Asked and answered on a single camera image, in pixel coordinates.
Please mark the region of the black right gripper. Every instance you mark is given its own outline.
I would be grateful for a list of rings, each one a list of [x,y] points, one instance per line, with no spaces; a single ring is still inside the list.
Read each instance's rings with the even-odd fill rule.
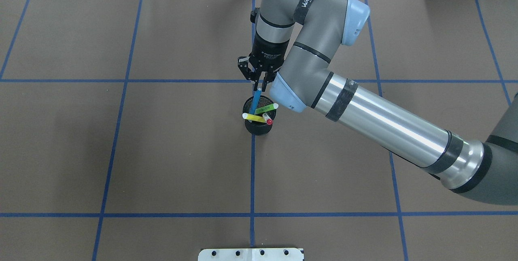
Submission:
[[[251,80],[252,91],[260,89],[259,80],[262,72],[265,74],[261,91],[266,91],[267,84],[275,79],[283,66],[288,43],[273,43],[263,38],[255,38],[251,53],[247,57],[238,57],[238,68],[246,80]]]

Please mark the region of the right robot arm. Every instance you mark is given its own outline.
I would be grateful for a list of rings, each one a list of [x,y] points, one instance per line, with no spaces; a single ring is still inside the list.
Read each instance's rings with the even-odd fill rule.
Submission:
[[[518,202],[517,99],[482,142],[467,141],[329,70],[370,15],[359,0],[262,0],[251,11],[251,53],[238,68],[254,83],[251,108],[271,84],[271,99],[295,112],[310,107],[361,133],[467,199]]]

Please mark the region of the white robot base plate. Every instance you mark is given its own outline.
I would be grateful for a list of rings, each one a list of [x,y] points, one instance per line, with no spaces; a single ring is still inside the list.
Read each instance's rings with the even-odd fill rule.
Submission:
[[[302,248],[209,248],[198,261],[304,261]]]

